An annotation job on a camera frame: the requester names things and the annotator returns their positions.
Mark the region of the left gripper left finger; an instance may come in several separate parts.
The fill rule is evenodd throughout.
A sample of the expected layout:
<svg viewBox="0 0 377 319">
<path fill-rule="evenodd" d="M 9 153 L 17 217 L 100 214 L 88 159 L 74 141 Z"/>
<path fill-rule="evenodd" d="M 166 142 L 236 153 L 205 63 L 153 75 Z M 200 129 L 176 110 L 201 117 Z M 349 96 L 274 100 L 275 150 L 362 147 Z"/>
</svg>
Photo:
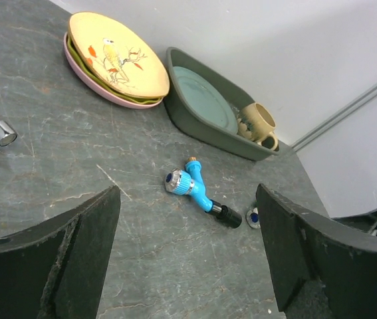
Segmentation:
<svg viewBox="0 0 377 319">
<path fill-rule="evenodd" d="M 120 207 L 111 186 L 0 238 L 0 318 L 96 318 Z"/>
</svg>

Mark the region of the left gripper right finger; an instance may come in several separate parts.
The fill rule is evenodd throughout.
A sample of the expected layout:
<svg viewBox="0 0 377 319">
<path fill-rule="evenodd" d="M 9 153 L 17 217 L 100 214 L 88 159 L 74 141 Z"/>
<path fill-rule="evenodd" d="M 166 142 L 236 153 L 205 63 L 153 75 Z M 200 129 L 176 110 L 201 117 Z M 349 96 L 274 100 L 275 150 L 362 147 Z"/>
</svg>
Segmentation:
<svg viewBox="0 0 377 319">
<path fill-rule="evenodd" d="M 377 318 L 377 237 L 259 185 L 259 223 L 287 318 Z"/>
</svg>

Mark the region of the green water faucet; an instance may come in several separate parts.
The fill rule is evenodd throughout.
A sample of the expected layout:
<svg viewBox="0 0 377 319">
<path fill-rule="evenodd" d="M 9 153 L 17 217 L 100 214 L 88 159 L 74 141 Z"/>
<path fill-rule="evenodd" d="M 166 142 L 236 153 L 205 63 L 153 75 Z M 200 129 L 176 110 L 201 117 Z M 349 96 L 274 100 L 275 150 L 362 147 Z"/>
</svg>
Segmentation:
<svg viewBox="0 0 377 319">
<path fill-rule="evenodd" d="M 245 216 L 246 222 L 248 226 L 252 229 L 260 229 L 260 223 L 259 223 L 259 212 L 256 207 L 248 210 Z"/>
</svg>

